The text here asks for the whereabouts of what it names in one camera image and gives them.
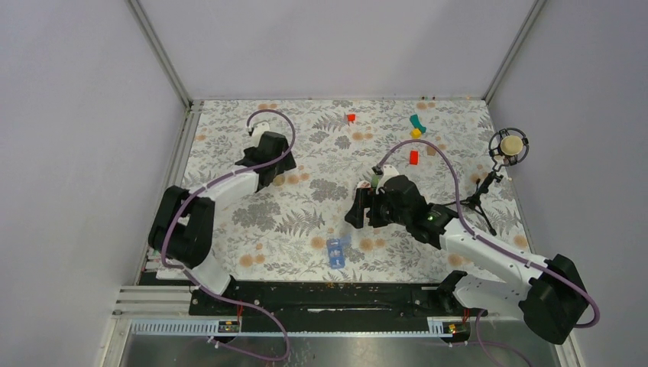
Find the yellow block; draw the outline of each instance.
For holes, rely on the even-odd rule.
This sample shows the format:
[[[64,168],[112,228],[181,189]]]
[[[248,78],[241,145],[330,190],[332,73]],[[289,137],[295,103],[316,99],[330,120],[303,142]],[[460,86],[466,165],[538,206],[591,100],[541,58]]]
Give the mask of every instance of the yellow block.
[[[414,130],[412,130],[410,135],[412,136],[412,139],[418,139],[421,137],[421,131],[418,128],[415,128]]]

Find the metal frame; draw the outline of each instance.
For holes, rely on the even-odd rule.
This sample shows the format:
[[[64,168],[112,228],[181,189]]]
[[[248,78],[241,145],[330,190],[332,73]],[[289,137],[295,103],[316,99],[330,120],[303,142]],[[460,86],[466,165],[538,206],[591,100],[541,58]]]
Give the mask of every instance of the metal frame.
[[[527,35],[529,35],[531,28],[536,23],[538,15],[540,15],[540,12],[543,10],[546,3],[547,0],[536,0],[531,6],[531,10],[529,10],[529,13],[526,15],[526,18],[522,23],[522,27],[520,27],[520,30],[517,32],[515,38],[513,39],[513,43],[509,47],[499,69],[497,69],[495,77],[493,78],[493,81],[491,81],[491,85],[488,86],[488,89],[486,90],[486,93],[482,98],[484,101],[486,101],[487,105],[491,104],[493,96],[501,85],[502,79],[509,70],[509,67],[515,59],[515,56],[517,56],[518,51],[520,51],[520,47],[522,47],[522,44],[527,39]]]
[[[167,78],[169,78],[169,82],[171,83],[173,90],[175,90],[178,98],[180,98],[180,101],[185,106],[185,108],[188,109],[192,104],[191,96],[186,91],[184,85],[182,84],[182,81],[180,80],[180,77],[178,76],[178,73],[173,68],[173,64],[169,60],[169,55],[167,55],[164,47],[162,47],[160,38],[158,38],[155,34],[155,30],[153,29],[151,21],[148,20],[146,11],[144,11],[144,8],[142,8],[139,0],[126,0],[126,4],[131,9],[131,12],[133,13],[135,20],[139,24],[140,29],[142,30],[142,34],[146,38],[146,41],[148,41],[149,45],[153,49],[157,61],[160,62],[162,70],[167,75]]]

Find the gray wall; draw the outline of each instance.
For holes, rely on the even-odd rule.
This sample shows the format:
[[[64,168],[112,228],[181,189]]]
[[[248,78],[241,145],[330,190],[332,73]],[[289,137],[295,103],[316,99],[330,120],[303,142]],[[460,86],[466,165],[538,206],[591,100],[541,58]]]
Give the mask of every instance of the gray wall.
[[[141,0],[189,94],[481,97],[533,0]]]
[[[0,365],[88,366],[183,107],[123,1],[0,4]]]
[[[648,358],[646,17],[645,0],[549,2],[491,106],[530,136],[509,172],[533,244],[572,258],[601,307],[576,332],[588,367]]]

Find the metal floor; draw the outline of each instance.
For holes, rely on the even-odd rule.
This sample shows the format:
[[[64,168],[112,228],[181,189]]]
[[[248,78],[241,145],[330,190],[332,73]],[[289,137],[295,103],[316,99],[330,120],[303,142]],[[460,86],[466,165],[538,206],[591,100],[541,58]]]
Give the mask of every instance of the metal floor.
[[[500,321],[495,328],[480,324],[482,338],[506,343],[520,350],[535,366],[560,365],[553,345],[531,333],[523,323]],[[203,367],[203,366],[490,366],[493,365],[479,345],[449,348],[432,338],[291,338],[293,351],[286,362],[262,362],[227,349],[214,349],[206,338],[193,336],[131,335],[122,367]],[[237,338],[232,345],[279,355],[284,351],[281,338]],[[507,367],[527,367],[514,353],[491,347],[492,355]]]

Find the black tripod stand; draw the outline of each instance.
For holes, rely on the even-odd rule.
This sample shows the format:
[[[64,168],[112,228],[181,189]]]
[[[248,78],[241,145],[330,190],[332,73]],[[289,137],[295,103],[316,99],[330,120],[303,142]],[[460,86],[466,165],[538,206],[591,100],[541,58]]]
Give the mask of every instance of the black tripod stand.
[[[481,179],[477,180],[477,190],[475,190],[475,193],[460,201],[460,204],[467,206],[468,208],[475,211],[475,213],[479,214],[482,218],[484,218],[486,225],[488,226],[488,231],[492,235],[497,235],[497,231],[495,231],[495,228],[493,228],[493,226],[491,225],[491,221],[488,220],[484,209],[481,208],[481,195],[488,193],[488,187],[493,183],[493,181],[497,181],[499,183],[500,181],[502,181],[503,177],[504,176],[502,176],[501,174],[497,174],[497,171],[491,171],[484,179],[484,182],[481,182],[481,185]],[[452,205],[454,203],[456,202],[453,201],[452,203],[444,204],[444,206]]]

